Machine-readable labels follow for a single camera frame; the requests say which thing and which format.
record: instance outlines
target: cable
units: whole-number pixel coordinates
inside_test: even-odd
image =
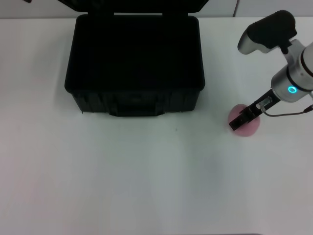
[[[239,6],[239,2],[240,2],[240,0],[237,0],[237,2],[236,2],[236,6],[235,6],[235,10],[234,10],[234,14],[233,14],[233,17],[236,17],[237,10],[238,10],[238,6]]]
[[[266,116],[275,118],[275,117],[282,117],[282,116],[293,116],[293,115],[300,115],[300,114],[305,114],[305,112],[300,112],[300,113],[292,113],[292,114],[277,114],[277,115],[271,115],[268,114],[267,112],[263,112]]]
[[[268,113],[266,112],[266,109],[264,108],[264,106],[261,107],[261,110],[262,110],[262,112],[263,112],[266,116],[275,118],[275,117],[282,117],[282,116],[294,116],[294,115],[306,114],[306,113],[308,113],[308,112],[310,112],[310,111],[313,110],[313,105],[310,105],[308,108],[306,108],[305,110],[303,110],[303,111],[300,112],[300,113],[291,113],[291,114],[277,114],[277,115],[271,115],[271,114],[268,114]]]

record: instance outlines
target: case lid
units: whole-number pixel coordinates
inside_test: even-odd
[[[209,0],[59,0],[75,11],[88,13],[194,13]]]

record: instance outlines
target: white wall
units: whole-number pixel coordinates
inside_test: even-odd
[[[237,0],[210,0],[197,17],[231,17]],[[313,0],[240,0],[237,17],[267,16],[285,9],[295,16],[313,16]],[[75,18],[75,12],[57,0],[0,0],[0,18]]]
[[[240,0],[236,16],[268,16],[279,10],[294,16],[313,16],[313,0]]]
[[[236,0],[210,0],[199,17],[230,17],[233,15]],[[57,0],[0,0],[0,18],[74,18],[81,13],[75,12]]]

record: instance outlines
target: blue led ring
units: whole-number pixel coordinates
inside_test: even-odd
[[[294,93],[296,93],[298,90],[297,90],[296,87],[290,86],[290,87],[288,87],[288,91],[289,91],[290,93],[294,94]]]

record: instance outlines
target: pink ball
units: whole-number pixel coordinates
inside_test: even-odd
[[[247,106],[244,104],[237,104],[228,115],[228,123],[234,120],[236,117],[240,115],[240,111],[246,108]],[[249,137],[252,136],[257,129],[259,128],[261,123],[260,117],[252,120],[251,122],[244,124],[243,126],[239,127],[234,133],[238,136]]]

